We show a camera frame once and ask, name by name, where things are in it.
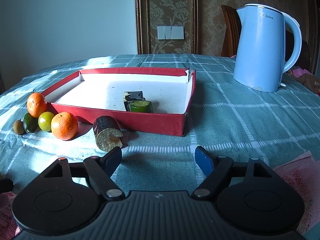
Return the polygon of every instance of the screw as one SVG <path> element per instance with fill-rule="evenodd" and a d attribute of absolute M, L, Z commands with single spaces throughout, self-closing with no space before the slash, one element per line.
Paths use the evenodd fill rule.
<path fill-rule="evenodd" d="M 200 189 L 196 189 L 194 191 L 194 194 L 197 196 L 197 197 L 205 197 L 205 196 L 208 196 L 210 194 L 210 191 L 207 190 L 206 188 L 200 188 Z"/>
<path fill-rule="evenodd" d="M 120 197 L 122 195 L 122 191 L 119 189 L 109 189 L 107 191 L 107 196 L 108 197 Z"/>

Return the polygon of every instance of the chair backrest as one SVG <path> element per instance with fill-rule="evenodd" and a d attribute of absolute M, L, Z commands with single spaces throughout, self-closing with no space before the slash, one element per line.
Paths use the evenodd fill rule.
<path fill-rule="evenodd" d="M 285 31 L 285 60 L 288 61 L 292 52 L 294 45 L 294 37 L 293 34 L 289 31 Z M 301 52 L 297 62 L 294 64 L 295 66 L 299 66 L 302 69 L 306 69 L 311 72 L 311 64 L 310 64 L 310 53 L 308 44 L 306 41 L 302 40 Z"/>
<path fill-rule="evenodd" d="M 221 5 L 221 8 L 227 25 L 221 56 L 231 57 L 237 54 L 241 33 L 241 22 L 236 9 L 227 5 Z"/>

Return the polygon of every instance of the wall switch panel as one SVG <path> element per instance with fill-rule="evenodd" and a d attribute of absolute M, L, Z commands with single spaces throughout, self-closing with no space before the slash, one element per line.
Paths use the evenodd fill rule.
<path fill-rule="evenodd" d="M 164 36 L 166 40 L 171 40 L 171 26 L 164 27 Z"/>
<path fill-rule="evenodd" d="M 158 26 L 158 40 L 183 40 L 182 26 Z"/>
<path fill-rule="evenodd" d="M 158 40 L 165 40 L 164 27 L 165 26 L 158 26 Z"/>
<path fill-rule="evenodd" d="M 171 26 L 171 39 L 172 40 L 184 39 L 183 26 Z"/>

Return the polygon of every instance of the floral wallpaper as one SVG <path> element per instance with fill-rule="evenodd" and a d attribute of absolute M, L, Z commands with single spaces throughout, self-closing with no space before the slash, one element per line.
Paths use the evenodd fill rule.
<path fill-rule="evenodd" d="M 288 13 L 299 22 L 302 38 L 308 42 L 307 0 L 198 0 L 200 54 L 221 54 L 226 29 L 221 5 L 239 8 L 247 3 L 266 4 Z"/>
<path fill-rule="evenodd" d="M 190 0 L 149 0 L 150 44 L 152 54 L 190 53 Z M 183 40 L 158 40 L 157 27 L 183 26 Z"/>

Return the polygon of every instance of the light blue wall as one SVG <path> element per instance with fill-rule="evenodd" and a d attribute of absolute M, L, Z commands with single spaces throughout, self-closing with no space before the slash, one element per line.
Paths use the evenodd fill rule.
<path fill-rule="evenodd" d="M 136 53 L 135 0 L 0 0 L 5 89 L 52 65 Z"/>

